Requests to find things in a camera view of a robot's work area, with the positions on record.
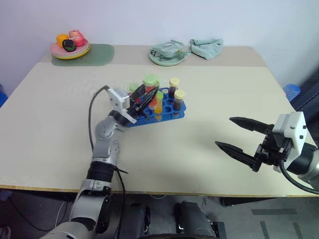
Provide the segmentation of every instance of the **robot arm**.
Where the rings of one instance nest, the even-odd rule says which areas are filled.
[[[69,222],[60,224],[42,239],[89,239],[108,228],[111,182],[117,169],[120,136],[130,123],[136,122],[138,116],[145,116],[143,111],[156,95],[158,87],[144,96],[144,85],[141,85],[131,97],[121,89],[107,86],[98,92],[103,89],[110,96],[113,110],[95,128],[96,143],[90,168],[74,201]],[[141,96],[143,101],[135,103],[134,100]]]
[[[276,171],[281,171],[295,186],[319,194],[319,150],[305,143],[307,126],[303,112],[280,115],[275,125],[241,117],[230,120],[245,129],[265,134],[265,139],[258,146],[254,157],[233,145],[216,141],[220,149],[255,172],[258,172],[262,163],[273,165]],[[287,171],[298,175],[314,190],[299,184]]]

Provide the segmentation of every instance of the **green cap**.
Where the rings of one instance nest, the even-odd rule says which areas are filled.
[[[126,86],[128,92],[134,92],[139,87],[138,83],[131,82]]]
[[[162,99],[164,98],[164,94],[163,94],[163,92],[162,91],[158,91],[157,93],[156,93],[156,99],[159,101],[161,101]]]
[[[156,74],[150,74],[143,80],[145,86],[156,86],[160,83],[160,77]]]

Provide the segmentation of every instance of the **plate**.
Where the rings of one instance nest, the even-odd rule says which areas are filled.
[[[50,51],[52,54],[54,54],[55,56],[59,56],[59,57],[67,57],[67,56],[72,56],[72,55],[76,55],[76,54],[80,54],[83,51],[86,50],[86,48],[88,47],[89,42],[87,40],[85,40],[85,43],[83,46],[79,46],[75,49],[75,51],[72,52],[67,52],[66,50],[64,50],[63,48],[61,48],[58,43],[54,43],[51,47],[50,47]]]
[[[162,57],[161,55],[156,55],[154,54],[154,50],[150,49],[149,50],[149,57],[151,61],[153,61],[155,64],[160,65],[160,66],[174,66],[182,62],[185,58],[184,54],[177,55],[172,58],[165,58]]]
[[[61,60],[72,60],[72,59],[76,59],[76,58],[79,58],[81,56],[84,56],[86,53],[88,53],[90,48],[91,48],[91,45],[89,44],[89,47],[84,52],[82,52],[80,54],[76,54],[76,55],[72,55],[72,56],[57,56],[57,55],[52,54],[52,56],[55,58],[61,59]]]

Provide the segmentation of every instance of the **yellow plate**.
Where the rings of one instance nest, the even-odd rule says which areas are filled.
[[[91,45],[89,44],[88,49],[86,49],[84,52],[82,52],[81,54],[76,55],[76,56],[69,56],[69,57],[58,57],[58,56],[54,56],[54,55],[52,55],[52,56],[55,58],[61,59],[61,60],[72,60],[72,59],[76,59],[76,58],[79,58],[81,56],[84,56],[86,53],[88,53],[90,48],[91,48]]]

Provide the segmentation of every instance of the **cable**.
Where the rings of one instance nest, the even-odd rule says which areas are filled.
[[[280,161],[279,161],[279,168],[280,168],[282,174],[284,175],[284,177],[287,178],[287,180],[288,180],[289,182],[291,182],[292,184],[294,184],[297,188],[300,188],[301,190],[304,190],[304,191],[309,192],[309,193],[319,194],[319,191],[316,191],[315,189],[306,187],[306,186],[300,184],[299,182],[297,182],[295,179],[293,179],[293,178],[288,174],[288,172],[287,172],[286,169],[285,169],[284,160],[280,160]]]
[[[11,198],[8,198],[8,200],[9,200],[9,202],[11,202],[11,204],[12,204],[12,206],[14,207],[14,209],[16,210],[16,212],[30,225],[30,226],[32,226],[33,228],[35,228],[35,229],[37,229],[37,230],[39,230],[39,231],[42,231],[42,232],[49,232],[49,231],[51,231],[51,230],[53,230],[55,227],[53,227],[53,228],[50,228],[50,229],[41,229],[41,228],[38,228],[37,226],[35,226],[34,224],[32,224],[23,214],[22,214],[22,212],[16,207],[16,205],[14,204],[14,202],[11,200]]]
[[[60,214],[60,211],[61,211],[61,209],[62,209],[62,207],[63,207],[64,204],[65,204],[65,202],[62,203],[62,205],[61,205],[61,207],[60,207],[60,209],[59,209],[59,211],[58,211],[58,215],[56,216],[56,220],[55,220],[55,226],[58,225],[59,214]],[[68,208],[68,203],[66,203],[66,206],[65,206],[65,209],[64,209],[64,214],[63,214],[63,217],[62,217],[62,219],[61,219],[61,221],[60,221],[59,224],[61,224],[61,222],[63,221],[63,219],[64,219],[64,217],[65,217],[65,214],[66,214],[67,208]]]
[[[149,196],[152,197],[152,198],[154,198],[154,199],[163,199],[163,198],[165,198],[167,195],[163,195],[163,196],[161,196],[161,197],[159,197],[159,198],[153,196],[152,194],[149,194]]]
[[[119,179],[121,181],[122,190],[123,190],[122,211],[121,211],[120,221],[119,221],[119,226],[118,226],[118,234],[116,236],[116,238],[119,239],[120,238],[120,233],[121,233],[122,220],[123,220],[123,216],[124,216],[124,213],[125,213],[125,192],[126,192],[126,190],[125,190],[124,182],[123,182],[123,179],[121,177],[120,171],[118,169],[116,171],[117,171]]]
[[[98,94],[99,94],[101,91],[103,91],[103,90],[107,91],[108,89],[109,89],[108,86],[106,86],[106,85],[103,86],[101,89],[99,89],[99,90],[95,93],[95,95],[92,97],[91,102],[90,102],[90,106],[89,106],[89,120],[88,120],[88,123],[89,123],[89,137],[90,137],[90,144],[91,144],[92,151],[93,151],[93,147],[94,147],[94,145],[93,145],[93,140],[92,140],[92,132],[91,132],[91,111],[92,111],[92,105],[93,105],[93,102],[94,102],[95,98],[98,96]]]

